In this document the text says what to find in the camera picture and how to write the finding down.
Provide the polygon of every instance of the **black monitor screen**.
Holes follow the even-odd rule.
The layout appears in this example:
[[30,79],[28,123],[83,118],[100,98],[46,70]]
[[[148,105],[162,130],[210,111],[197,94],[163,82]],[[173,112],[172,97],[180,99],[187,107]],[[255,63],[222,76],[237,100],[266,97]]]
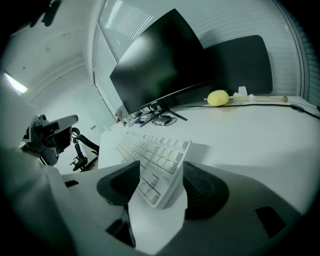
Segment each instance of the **black monitor screen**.
[[204,49],[173,9],[127,49],[110,78],[128,113],[203,81]]

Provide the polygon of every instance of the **white keyboard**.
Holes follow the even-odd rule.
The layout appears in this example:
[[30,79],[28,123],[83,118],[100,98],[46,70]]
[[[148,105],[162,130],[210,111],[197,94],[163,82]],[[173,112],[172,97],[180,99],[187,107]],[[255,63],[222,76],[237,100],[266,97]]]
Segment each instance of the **white keyboard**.
[[137,187],[143,199],[161,209],[182,178],[182,163],[191,142],[128,131],[115,151],[122,162],[140,161],[140,183]]

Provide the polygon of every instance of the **yellow ball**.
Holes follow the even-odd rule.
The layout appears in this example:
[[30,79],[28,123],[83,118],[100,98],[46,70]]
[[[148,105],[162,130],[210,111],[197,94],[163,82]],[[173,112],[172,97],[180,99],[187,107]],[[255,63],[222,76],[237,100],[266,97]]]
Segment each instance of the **yellow ball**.
[[228,103],[229,95],[225,90],[215,90],[208,95],[207,101],[211,106],[222,106]]

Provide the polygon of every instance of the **ceiling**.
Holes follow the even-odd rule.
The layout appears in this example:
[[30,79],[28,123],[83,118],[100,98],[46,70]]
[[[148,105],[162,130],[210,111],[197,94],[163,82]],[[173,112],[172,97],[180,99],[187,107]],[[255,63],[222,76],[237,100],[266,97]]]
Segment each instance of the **ceiling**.
[[28,88],[31,100],[46,84],[84,65],[84,48],[95,0],[64,0],[51,26],[40,22],[13,35],[4,52],[7,73]]

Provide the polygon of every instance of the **white desk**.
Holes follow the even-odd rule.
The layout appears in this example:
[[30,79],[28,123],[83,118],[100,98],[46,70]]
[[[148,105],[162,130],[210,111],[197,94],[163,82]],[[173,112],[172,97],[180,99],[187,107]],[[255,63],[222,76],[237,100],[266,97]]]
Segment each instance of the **white desk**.
[[[290,101],[320,116],[302,98],[289,97]],[[186,139],[195,146],[190,148],[188,161],[254,178],[300,213],[308,211],[320,179],[319,119],[277,106],[189,108],[176,112],[188,121],[178,119],[170,126],[149,123],[141,128],[126,128],[119,123],[102,134],[99,168],[120,163],[114,146],[127,131]],[[129,204],[129,214],[138,250],[154,254],[179,231],[187,207],[187,195],[182,190],[175,204],[162,211],[145,207],[137,195],[132,197],[130,203],[134,200],[135,206]]]

